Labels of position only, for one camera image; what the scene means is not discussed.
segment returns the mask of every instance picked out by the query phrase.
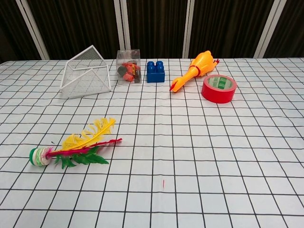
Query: blue lego brick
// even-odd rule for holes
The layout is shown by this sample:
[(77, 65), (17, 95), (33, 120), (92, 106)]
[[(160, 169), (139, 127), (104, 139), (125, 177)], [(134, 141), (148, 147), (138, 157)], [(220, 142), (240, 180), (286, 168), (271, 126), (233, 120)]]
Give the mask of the blue lego brick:
[(147, 63), (147, 82), (165, 82), (165, 70), (162, 61), (157, 61), (156, 65), (152, 61)]

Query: yellow feather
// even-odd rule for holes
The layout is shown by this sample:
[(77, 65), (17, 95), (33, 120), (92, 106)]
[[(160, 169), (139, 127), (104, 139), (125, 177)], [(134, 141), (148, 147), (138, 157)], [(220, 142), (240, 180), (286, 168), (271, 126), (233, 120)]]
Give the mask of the yellow feather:
[(94, 120), (94, 126), (88, 125), (91, 129), (83, 130), (81, 137), (76, 134), (72, 134), (62, 143), (62, 150), (80, 149), (84, 146), (89, 146), (102, 140), (104, 134), (110, 134), (110, 127), (115, 124), (115, 119), (110, 118), (109, 121), (106, 118)]

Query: red tape roll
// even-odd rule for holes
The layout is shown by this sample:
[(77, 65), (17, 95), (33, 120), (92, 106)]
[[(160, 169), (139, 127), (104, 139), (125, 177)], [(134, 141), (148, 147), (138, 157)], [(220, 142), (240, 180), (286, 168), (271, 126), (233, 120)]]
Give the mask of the red tape roll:
[(227, 103), (233, 98), (237, 83), (224, 75), (209, 75), (205, 77), (201, 94), (214, 103)]

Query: tape roll label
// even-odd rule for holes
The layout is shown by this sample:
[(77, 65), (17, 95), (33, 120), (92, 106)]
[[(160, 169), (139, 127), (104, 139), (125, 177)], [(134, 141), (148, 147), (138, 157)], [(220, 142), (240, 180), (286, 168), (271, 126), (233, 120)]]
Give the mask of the tape roll label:
[(225, 77), (211, 77), (208, 79), (208, 83), (217, 89), (230, 89), (233, 86), (232, 81)]

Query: small orange object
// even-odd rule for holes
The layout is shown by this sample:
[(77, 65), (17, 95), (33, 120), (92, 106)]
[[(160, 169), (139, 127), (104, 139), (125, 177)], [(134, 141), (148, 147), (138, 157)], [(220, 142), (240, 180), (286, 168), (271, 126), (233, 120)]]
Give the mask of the small orange object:
[(203, 76), (212, 71), (219, 63), (219, 60), (213, 60), (210, 51), (200, 53), (190, 64), (187, 73), (173, 80), (170, 91), (177, 92), (186, 82), (196, 76)]

